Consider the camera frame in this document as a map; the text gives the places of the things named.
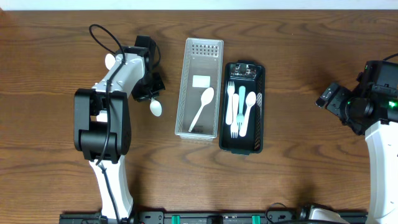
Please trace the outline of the white fork group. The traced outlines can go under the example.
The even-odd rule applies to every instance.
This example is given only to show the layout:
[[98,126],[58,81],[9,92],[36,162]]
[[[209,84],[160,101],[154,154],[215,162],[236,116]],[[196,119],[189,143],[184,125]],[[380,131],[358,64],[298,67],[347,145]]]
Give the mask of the white fork group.
[[227,84],[227,95],[228,95],[228,104],[226,110],[225,121],[227,125],[231,125],[233,122],[233,95],[235,94],[235,86],[234,82],[229,81]]
[[233,122],[231,123],[230,126],[230,131],[231,131],[231,138],[236,139],[238,137],[238,121],[237,121],[237,116],[238,116],[238,107],[239,107],[239,95],[237,93],[233,94],[232,97],[232,107],[233,107]]

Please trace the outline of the white spoon group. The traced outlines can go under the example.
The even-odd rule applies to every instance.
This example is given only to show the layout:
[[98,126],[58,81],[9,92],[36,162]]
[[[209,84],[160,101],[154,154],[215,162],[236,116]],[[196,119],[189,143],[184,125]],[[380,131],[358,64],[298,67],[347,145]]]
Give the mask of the white spoon group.
[[247,133],[251,108],[256,104],[256,94],[254,91],[248,93],[245,103],[246,103],[246,112],[244,114],[243,125],[240,127],[239,130],[239,135],[241,137],[245,137]]

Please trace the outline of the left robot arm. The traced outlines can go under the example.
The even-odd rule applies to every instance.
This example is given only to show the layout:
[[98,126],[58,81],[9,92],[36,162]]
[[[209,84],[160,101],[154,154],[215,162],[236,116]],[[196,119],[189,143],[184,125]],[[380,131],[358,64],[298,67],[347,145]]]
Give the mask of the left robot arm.
[[139,35],[133,46],[108,54],[108,73],[74,96],[74,145],[93,168],[101,194],[101,223],[132,223],[134,200],[126,176],[131,145],[128,98],[154,102],[165,86],[154,60],[155,40]]

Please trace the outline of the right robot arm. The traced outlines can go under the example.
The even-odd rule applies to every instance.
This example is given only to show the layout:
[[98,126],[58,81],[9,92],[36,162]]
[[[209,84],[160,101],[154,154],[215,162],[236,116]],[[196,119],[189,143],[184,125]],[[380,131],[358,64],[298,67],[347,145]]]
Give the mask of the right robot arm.
[[357,81],[353,90],[331,83],[315,104],[365,138],[371,181],[367,223],[397,223],[397,64],[370,60]]

